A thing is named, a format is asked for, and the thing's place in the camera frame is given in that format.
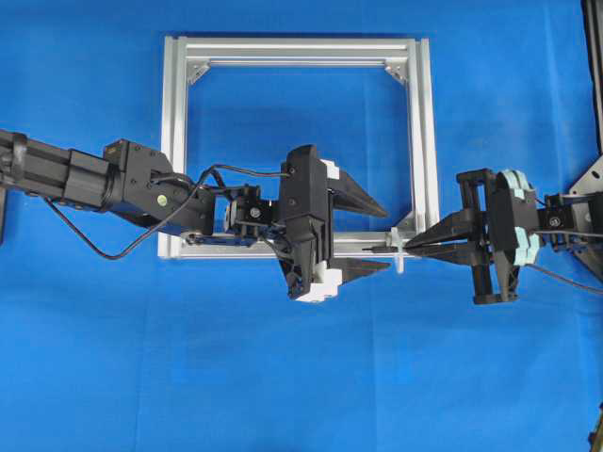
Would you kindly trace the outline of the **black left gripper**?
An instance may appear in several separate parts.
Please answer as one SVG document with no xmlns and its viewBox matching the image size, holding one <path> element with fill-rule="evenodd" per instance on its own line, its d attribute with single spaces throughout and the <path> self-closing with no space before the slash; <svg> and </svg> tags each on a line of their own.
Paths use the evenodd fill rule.
<svg viewBox="0 0 603 452">
<path fill-rule="evenodd" d="M 277 248 L 285 256 L 279 265 L 291 299 L 321 303 L 337 295 L 338 286 L 386 270 L 388 263 L 357 258 L 333 258 L 333 209 L 386 218 L 379 205 L 344 170 L 329 179 L 314 145 L 289 152 L 281 170 Z"/>
</svg>

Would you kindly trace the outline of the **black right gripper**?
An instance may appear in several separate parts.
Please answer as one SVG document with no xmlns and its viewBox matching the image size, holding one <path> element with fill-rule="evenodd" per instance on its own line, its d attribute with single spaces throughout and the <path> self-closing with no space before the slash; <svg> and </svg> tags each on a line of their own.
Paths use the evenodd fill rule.
<svg viewBox="0 0 603 452">
<path fill-rule="evenodd" d="M 476 304 L 517 299 L 522 266 L 540 249 L 535 190 L 517 169 L 459 173 L 463 207 L 408 241 L 411 255 L 471 266 Z"/>
</svg>

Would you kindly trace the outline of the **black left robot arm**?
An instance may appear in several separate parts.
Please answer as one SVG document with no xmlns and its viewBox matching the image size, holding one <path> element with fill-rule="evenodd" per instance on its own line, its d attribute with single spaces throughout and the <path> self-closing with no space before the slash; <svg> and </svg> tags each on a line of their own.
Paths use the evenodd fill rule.
<svg viewBox="0 0 603 452">
<path fill-rule="evenodd" d="M 382 218 L 384 209 L 313 145 L 298 147 L 275 172 L 279 196 L 259 186 L 228 186 L 221 165 L 198 179 L 177 172 L 167 156 L 125 139 L 102 156 L 62 149 L 20 133 L 1 135 L 1 185 L 63 207 L 109 212 L 190 245 L 249 247 L 276 256 L 288 295 L 303 302 L 334 297 L 341 285 L 385 269 L 385 263 L 334 254 L 334 212 Z"/>
</svg>

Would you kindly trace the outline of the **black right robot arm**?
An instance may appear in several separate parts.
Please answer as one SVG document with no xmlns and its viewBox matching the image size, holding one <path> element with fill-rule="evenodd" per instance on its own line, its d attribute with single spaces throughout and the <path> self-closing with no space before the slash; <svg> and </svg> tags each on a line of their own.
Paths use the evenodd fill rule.
<svg viewBox="0 0 603 452">
<path fill-rule="evenodd" d="M 602 251 L 602 194 L 557 194 L 538 202 L 525 174 L 479 169 L 457 175 L 463 207 L 408 241 L 414 256 L 472 271 L 474 302 L 517 298 L 519 272 L 540 249 Z"/>
</svg>

